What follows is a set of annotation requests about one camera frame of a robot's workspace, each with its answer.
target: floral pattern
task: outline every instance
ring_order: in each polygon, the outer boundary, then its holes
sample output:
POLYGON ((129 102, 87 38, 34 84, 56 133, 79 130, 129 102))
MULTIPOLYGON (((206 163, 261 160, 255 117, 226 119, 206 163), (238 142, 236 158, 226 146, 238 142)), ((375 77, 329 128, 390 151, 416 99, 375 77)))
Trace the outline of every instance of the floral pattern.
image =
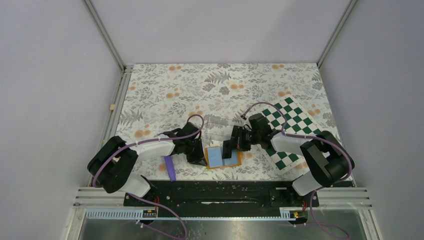
MULTIPOLYGON (((324 130, 339 138, 321 75, 314 63, 136 64, 116 135, 129 143, 153 138, 164 131, 181 128, 193 114, 236 123, 251 104, 277 103, 287 94, 324 130)), ((195 117, 190 121, 201 124, 195 117)), ((202 142, 204 148, 217 144, 204 136, 202 142)), ((308 171, 308 166, 302 163, 280 173, 255 146, 243 152, 242 164, 234 167, 206 169, 187 163, 183 154, 172 159, 178 180, 291 181, 308 171)), ((161 157, 137 162, 133 171, 151 180, 169 179, 161 157)))

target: red wire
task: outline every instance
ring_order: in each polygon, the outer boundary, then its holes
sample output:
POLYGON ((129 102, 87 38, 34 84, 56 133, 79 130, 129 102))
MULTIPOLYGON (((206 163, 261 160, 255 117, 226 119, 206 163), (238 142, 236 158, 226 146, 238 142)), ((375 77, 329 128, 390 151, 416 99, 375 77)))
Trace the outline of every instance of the red wire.
MULTIPOLYGON (((154 199, 154 202, 157 203, 157 204, 159 203, 159 196, 156 196, 156 198, 154 199)), ((157 205, 154 206, 154 212, 156 214, 158 214, 158 206, 157 205)))
POLYGON ((303 202, 302 213, 306 210, 307 207, 308 207, 308 201, 304 201, 303 202))

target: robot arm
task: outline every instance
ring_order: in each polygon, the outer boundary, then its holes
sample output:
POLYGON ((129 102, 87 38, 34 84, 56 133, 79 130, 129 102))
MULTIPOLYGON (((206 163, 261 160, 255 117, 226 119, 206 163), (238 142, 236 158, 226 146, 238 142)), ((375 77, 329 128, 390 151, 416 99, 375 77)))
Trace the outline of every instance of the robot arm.
MULTIPOLYGON (((279 130, 273 131, 261 113, 249 117, 248 123, 249 129, 241 126, 233 127, 231 139, 223 143, 222 158, 228 158, 234 149, 249 151, 251 145, 260 145, 265 150, 301 155, 305 158, 310 171, 292 184, 300 196, 305 196, 320 187, 330 187, 349 171, 349 165, 342 153, 330 144, 317 139, 285 136, 279 130)), ((323 131, 316 137, 327 140, 345 151, 329 131, 323 131)), ((349 161, 354 168, 355 164, 350 156, 349 161)))
MULTIPOLYGON (((142 197, 150 190, 150 184, 143 176, 132 173, 137 160, 143 161, 153 157, 185 154, 189 163, 206 166, 202 141, 200 140, 201 133, 184 139, 168 139, 188 136, 198 130, 198 127, 188 122, 183 128, 167 131, 158 137, 146 140, 145 143, 138 145, 138 153, 130 148, 122 150, 105 165, 96 179, 96 184, 103 187, 107 193, 122 191, 142 197)), ((126 146, 126 142, 119 136, 109 139, 89 162, 88 171, 95 176, 106 160, 124 146, 126 146)))

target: white wall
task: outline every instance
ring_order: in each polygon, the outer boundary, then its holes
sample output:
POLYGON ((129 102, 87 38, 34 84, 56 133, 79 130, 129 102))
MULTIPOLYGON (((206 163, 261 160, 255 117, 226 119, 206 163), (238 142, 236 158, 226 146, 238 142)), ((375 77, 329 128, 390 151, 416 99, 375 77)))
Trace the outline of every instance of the white wall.
POLYGON ((360 0, 321 73, 385 240, 424 234, 424 1, 360 0))
POLYGON ((79 0, 1 3, 0 239, 57 240, 119 70, 79 0))
POLYGON ((349 0, 93 0, 126 64, 317 62, 349 0))

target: transparent plastic container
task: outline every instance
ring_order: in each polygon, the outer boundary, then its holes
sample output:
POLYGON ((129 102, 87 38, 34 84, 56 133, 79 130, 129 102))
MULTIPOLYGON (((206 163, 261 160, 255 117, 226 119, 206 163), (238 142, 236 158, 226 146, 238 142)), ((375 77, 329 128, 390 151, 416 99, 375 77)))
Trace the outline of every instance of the transparent plastic container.
POLYGON ((244 120, 241 117, 239 119, 228 119, 209 116, 206 119, 204 135, 212 141, 223 142, 230 140, 233 126, 242 126, 243 122, 244 120))

